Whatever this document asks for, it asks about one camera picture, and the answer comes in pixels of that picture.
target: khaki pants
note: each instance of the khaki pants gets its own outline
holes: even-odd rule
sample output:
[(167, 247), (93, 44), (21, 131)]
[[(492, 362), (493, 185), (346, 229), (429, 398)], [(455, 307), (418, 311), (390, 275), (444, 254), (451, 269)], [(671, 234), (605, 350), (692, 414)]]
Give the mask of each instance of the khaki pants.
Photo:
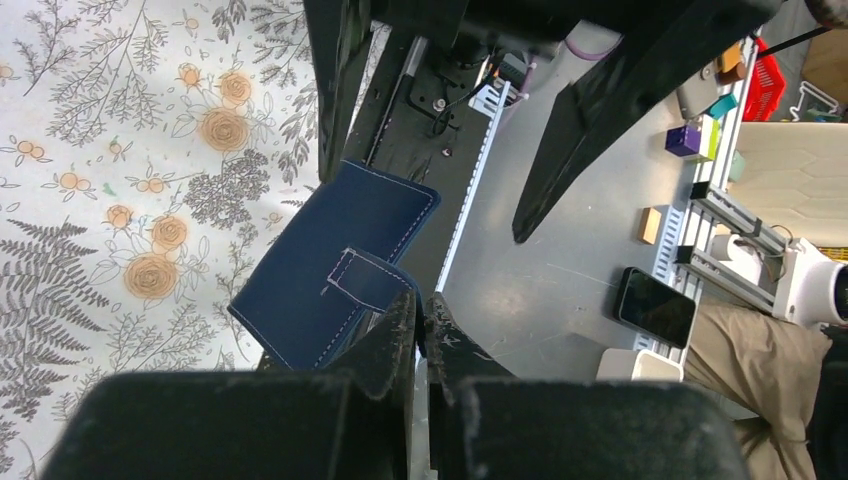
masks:
[(707, 297), (693, 328), (686, 379), (759, 415), (735, 422), (754, 480), (814, 479), (806, 427), (831, 340)]

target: blue leather pouch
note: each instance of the blue leather pouch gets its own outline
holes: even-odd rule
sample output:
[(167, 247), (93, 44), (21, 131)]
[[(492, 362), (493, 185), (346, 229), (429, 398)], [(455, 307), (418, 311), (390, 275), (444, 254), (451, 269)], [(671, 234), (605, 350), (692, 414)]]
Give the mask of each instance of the blue leather pouch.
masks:
[(228, 310), (281, 365), (321, 368), (366, 311), (417, 290), (395, 264), (439, 204), (434, 190), (344, 161), (271, 246)]

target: stitched edge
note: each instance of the stitched edge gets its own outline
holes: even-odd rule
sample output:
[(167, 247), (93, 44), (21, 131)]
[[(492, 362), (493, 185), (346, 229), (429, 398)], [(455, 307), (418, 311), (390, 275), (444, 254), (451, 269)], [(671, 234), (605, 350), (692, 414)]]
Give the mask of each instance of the stitched edge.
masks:
[[(415, 230), (415, 228), (421, 222), (421, 219), (424, 218), (424, 215), (430, 210), (430, 207), (433, 205), (435, 198), (433, 198), (433, 195), (431, 195), (430, 193), (428, 193), (424, 190), (419, 190), (419, 189), (413, 187), (412, 185), (408, 185), (406, 183), (401, 183), (401, 182), (398, 182), (397, 180), (395, 180), (393, 178), (389, 178), (389, 177), (386, 177), (384, 175), (380, 175), (376, 171), (371, 170), (371, 169), (367, 169), (367, 168), (365, 168), (361, 165), (357, 165), (356, 163), (349, 162), (347, 160), (342, 160), (342, 163), (346, 163), (348, 165), (356, 167), (356, 168), (358, 168), (359, 170), (362, 170), (363, 172), (365, 172), (368, 175), (373, 175), (375, 177), (382, 178), (383, 180), (388, 180), (389, 182), (392, 182), (392, 183), (395, 183), (395, 184), (400, 185), (402, 187), (408, 188), (408, 189), (410, 189), (414, 192), (418, 192), (418, 193), (426, 196), (429, 199), (429, 201), (427, 202), (427, 205), (424, 206), (424, 209), (421, 210), (421, 213), (418, 214), (418, 217), (415, 219), (414, 222), (412, 222), (412, 225), (409, 227), (409, 229), (406, 231), (406, 233), (403, 234), (403, 237), (401, 237), (397, 246), (395, 246), (395, 249), (392, 251), (391, 255), (389, 255), (388, 261), (392, 261), (394, 259), (394, 256), (397, 255), (397, 252), (400, 249), (400, 246), (403, 245), (403, 242), (406, 241), (406, 239), (409, 237), (409, 234), (412, 233), (413, 230)], [(333, 271), (330, 272), (330, 275), (335, 273), (336, 269), (339, 267), (342, 260), (344, 259), (344, 256), (348, 252), (352, 252), (352, 250), (350, 248), (345, 248), (344, 250), (342, 250), (342, 257), (339, 259), (338, 263), (336, 263), (336, 266), (335, 266), (335, 268), (333, 268)], [(358, 309), (359, 309), (359, 306), (355, 306), (353, 308), (353, 310), (350, 311), (350, 315), (347, 316), (347, 319), (344, 321), (344, 323), (342, 323), (342, 326), (341, 326), (341, 328), (339, 328), (339, 331), (336, 332), (336, 335), (330, 340), (330, 343), (327, 344), (327, 347), (324, 349), (324, 353), (322, 353), (321, 356), (318, 357), (318, 360), (315, 361), (315, 365), (313, 367), (317, 367), (318, 364), (321, 363), (321, 360), (324, 359), (324, 356), (327, 355), (327, 352), (330, 351), (330, 349), (336, 343), (336, 340), (339, 339), (339, 335), (342, 334), (345, 327), (347, 327), (348, 322), (350, 322), (350, 319), (353, 318), (354, 313), (356, 313), (356, 310), (358, 310)]]
[(256, 336), (258, 336), (260, 340), (262, 340), (263, 342), (265, 342), (265, 345), (267, 345), (267, 346), (268, 346), (268, 348), (270, 348), (270, 349), (271, 349), (271, 351), (272, 351), (272, 352), (274, 352), (274, 353), (277, 355), (277, 358), (279, 358), (280, 360), (282, 360), (282, 361), (283, 361), (283, 363), (284, 363), (284, 364), (286, 364), (286, 366), (287, 366), (287, 367), (289, 367), (289, 368), (291, 368), (292, 370), (294, 370), (294, 367), (292, 367), (291, 365), (289, 365), (289, 362), (287, 362), (287, 361), (286, 361), (285, 357), (283, 357), (283, 355), (282, 355), (280, 352), (278, 352), (276, 348), (274, 348), (274, 345), (273, 345), (271, 342), (269, 342), (269, 341), (268, 341), (268, 339), (266, 339), (264, 335), (262, 335), (262, 332), (260, 332), (260, 331), (259, 331), (259, 329), (258, 329), (258, 328), (256, 328), (256, 327), (253, 325), (253, 323), (251, 323), (251, 322), (250, 322), (250, 320), (248, 320), (248, 319), (247, 319), (247, 317), (245, 317), (244, 315), (242, 315), (242, 314), (241, 314), (241, 312), (240, 312), (240, 311), (238, 311), (238, 310), (237, 310), (237, 309), (235, 309), (235, 308), (232, 308), (232, 309), (230, 310), (230, 313), (232, 313), (233, 315), (235, 315), (235, 316), (239, 319), (239, 321), (241, 321), (241, 322), (243, 322), (243, 323), (248, 324), (248, 325), (250, 326), (250, 329), (253, 331), (253, 333), (254, 333)]
[(342, 287), (342, 286), (341, 286), (341, 284), (339, 283), (339, 282), (341, 282), (341, 281), (342, 281), (342, 277), (344, 277), (344, 274), (347, 272), (348, 267), (350, 267), (350, 266), (351, 266), (351, 264), (353, 264), (353, 260), (354, 260), (354, 259), (356, 259), (356, 258), (361, 258), (361, 259), (362, 259), (362, 260), (364, 260), (366, 263), (369, 263), (369, 264), (371, 264), (371, 265), (373, 265), (373, 266), (377, 267), (377, 269), (379, 269), (380, 271), (382, 271), (382, 272), (383, 272), (383, 273), (385, 273), (386, 275), (389, 275), (390, 277), (396, 278), (396, 279), (397, 279), (398, 281), (400, 281), (402, 284), (406, 285), (406, 288), (412, 289), (412, 286), (409, 284), (409, 282), (407, 282), (407, 281), (406, 281), (406, 280), (404, 280), (403, 278), (399, 277), (398, 275), (395, 275), (394, 273), (392, 273), (392, 272), (390, 272), (390, 271), (386, 270), (386, 269), (385, 269), (385, 268), (383, 268), (381, 265), (379, 265), (379, 264), (377, 264), (377, 263), (375, 263), (375, 262), (371, 261), (370, 259), (368, 259), (368, 258), (366, 258), (366, 257), (363, 257), (362, 255), (357, 254), (357, 253), (356, 253), (356, 251), (354, 251), (354, 250), (349, 250), (349, 252), (346, 252), (346, 253), (350, 253), (351, 255), (353, 255), (353, 257), (351, 258), (350, 262), (348, 262), (347, 266), (345, 267), (345, 269), (342, 271), (341, 275), (339, 275), (339, 277), (338, 277), (338, 278), (336, 278), (336, 279), (333, 279), (333, 278), (327, 278), (327, 281), (328, 281), (328, 282), (330, 282), (330, 284), (335, 285), (335, 286), (336, 286), (336, 288), (338, 288), (339, 290), (341, 290), (341, 291), (345, 292), (345, 293), (346, 293), (346, 294), (347, 294), (347, 295), (348, 295), (351, 299), (353, 299), (353, 301), (355, 301), (355, 302), (359, 303), (360, 305), (365, 306), (365, 307), (368, 307), (368, 308), (370, 308), (370, 309), (372, 309), (372, 310), (375, 310), (375, 311), (377, 311), (377, 312), (380, 312), (380, 313), (385, 313), (385, 312), (386, 312), (386, 309), (385, 309), (385, 308), (377, 307), (377, 306), (375, 306), (375, 305), (371, 305), (371, 304), (369, 304), (369, 303), (366, 303), (366, 302), (362, 301), (362, 300), (361, 300), (361, 299), (359, 299), (356, 295), (354, 295), (354, 294), (350, 293), (350, 291), (348, 291), (347, 289), (345, 289), (344, 287)]

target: phone screen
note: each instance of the phone screen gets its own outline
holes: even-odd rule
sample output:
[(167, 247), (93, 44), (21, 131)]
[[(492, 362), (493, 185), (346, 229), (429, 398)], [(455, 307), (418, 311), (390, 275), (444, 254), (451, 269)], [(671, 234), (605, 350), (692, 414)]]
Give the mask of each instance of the phone screen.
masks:
[(695, 302), (652, 276), (625, 271), (618, 319), (677, 348), (684, 348), (695, 317)]

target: red plastic basket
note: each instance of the red plastic basket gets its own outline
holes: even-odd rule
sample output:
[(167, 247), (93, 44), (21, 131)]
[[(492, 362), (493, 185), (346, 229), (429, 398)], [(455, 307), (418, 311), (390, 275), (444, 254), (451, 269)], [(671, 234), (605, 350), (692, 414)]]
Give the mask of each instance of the red plastic basket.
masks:
[[(757, 39), (759, 51), (768, 45)], [(751, 88), (748, 90), (748, 101), (745, 102), (745, 114), (742, 120), (746, 122), (766, 122), (780, 105), (780, 98), (786, 90), (786, 80), (780, 74), (780, 68), (774, 56), (757, 60), (751, 77)]]

